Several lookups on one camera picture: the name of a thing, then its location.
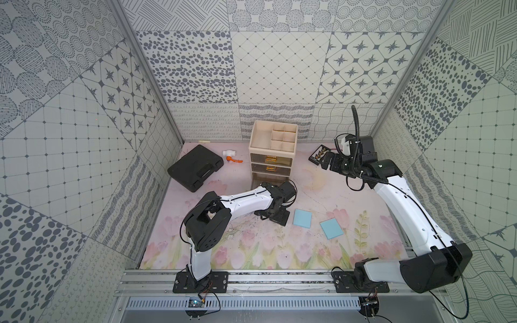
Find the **blue sticky note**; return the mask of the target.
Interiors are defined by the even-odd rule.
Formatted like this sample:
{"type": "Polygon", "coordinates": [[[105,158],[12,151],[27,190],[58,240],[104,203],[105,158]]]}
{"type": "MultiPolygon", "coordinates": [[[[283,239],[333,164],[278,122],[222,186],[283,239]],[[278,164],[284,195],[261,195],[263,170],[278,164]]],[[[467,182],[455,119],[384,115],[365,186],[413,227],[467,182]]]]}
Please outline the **blue sticky note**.
{"type": "Polygon", "coordinates": [[[294,220],[293,220],[293,224],[295,226],[310,229],[311,223],[312,223],[312,213],[311,212],[304,211],[301,209],[295,210],[294,220]]]}
{"type": "Polygon", "coordinates": [[[335,218],[320,222],[320,227],[328,240],[332,240],[344,234],[343,229],[335,218]]]}

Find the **beige drawer organizer cabinet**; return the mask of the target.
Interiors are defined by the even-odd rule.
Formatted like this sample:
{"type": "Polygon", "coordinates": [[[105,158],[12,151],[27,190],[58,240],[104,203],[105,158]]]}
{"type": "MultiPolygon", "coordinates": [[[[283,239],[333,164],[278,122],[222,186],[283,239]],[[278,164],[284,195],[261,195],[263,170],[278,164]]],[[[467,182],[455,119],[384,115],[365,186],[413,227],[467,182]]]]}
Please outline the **beige drawer organizer cabinet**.
{"type": "Polygon", "coordinates": [[[292,166],[287,167],[291,168],[292,175],[297,143],[298,126],[296,124],[275,121],[255,121],[250,136],[249,154],[256,153],[292,158],[292,166]]]}

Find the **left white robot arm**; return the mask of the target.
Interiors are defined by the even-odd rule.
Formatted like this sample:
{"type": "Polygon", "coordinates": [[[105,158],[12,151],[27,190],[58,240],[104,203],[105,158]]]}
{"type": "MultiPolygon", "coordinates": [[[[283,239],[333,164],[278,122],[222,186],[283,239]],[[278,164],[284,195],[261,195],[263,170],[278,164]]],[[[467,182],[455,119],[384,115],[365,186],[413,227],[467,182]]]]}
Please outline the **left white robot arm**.
{"type": "Polygon", "coordinates": [[[180,238],[190,246],[187,273],[196,282],[211,273],[211,250],[221,240],[229,223],[250,213],[260,220],[269,220],[285,226],[289,218],[288,207],[296,201],[298,190],[288,180],[280,185],[262,182],[257,188],[237,195],[219,196],[208,192],[186,214],[180,226],[180,238]]]}

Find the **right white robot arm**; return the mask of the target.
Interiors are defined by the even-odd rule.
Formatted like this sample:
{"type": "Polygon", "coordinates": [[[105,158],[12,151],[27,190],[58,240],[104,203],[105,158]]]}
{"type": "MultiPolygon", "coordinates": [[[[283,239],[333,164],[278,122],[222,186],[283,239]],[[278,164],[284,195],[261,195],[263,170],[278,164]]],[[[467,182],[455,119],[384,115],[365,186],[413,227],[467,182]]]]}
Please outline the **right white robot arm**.
{"type": "Polygon", "coordinates": [[[470,247],[455,242],[432,219],[393,161],[327,152],[321,164],[348,178],[359,178],[373,189],[400,224],[415,253],[402,261],[370,258],[357,262],[353,282],[358,290],[369,292],[383,283],[404,283],[414,292],[425,293],[461,279],[473,256],[470,247]]]}

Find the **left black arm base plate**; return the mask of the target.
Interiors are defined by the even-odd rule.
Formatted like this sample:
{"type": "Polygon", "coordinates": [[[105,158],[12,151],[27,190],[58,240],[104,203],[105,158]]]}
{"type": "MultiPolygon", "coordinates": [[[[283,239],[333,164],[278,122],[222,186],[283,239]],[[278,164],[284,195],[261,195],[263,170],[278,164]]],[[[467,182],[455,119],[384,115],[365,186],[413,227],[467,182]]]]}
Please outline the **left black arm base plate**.
{"type": "Polygon", "coordinates": [[[226,293],[229,272],[212,271],[207,277],[196,280],[189,271],[176,274],[173,293],[226,293]]]}

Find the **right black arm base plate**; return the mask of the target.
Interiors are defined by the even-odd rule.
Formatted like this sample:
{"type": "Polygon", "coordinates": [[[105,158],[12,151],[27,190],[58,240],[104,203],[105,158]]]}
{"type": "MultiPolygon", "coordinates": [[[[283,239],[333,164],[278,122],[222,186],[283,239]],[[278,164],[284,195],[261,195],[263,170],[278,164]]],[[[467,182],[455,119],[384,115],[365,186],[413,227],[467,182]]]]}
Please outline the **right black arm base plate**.
{"type": "Polygon", "coordinates": [[[374,282],[363,274],[352,271],[332,271],[331,277],[337,293],[388,293],[386,282],[374,282]]]}

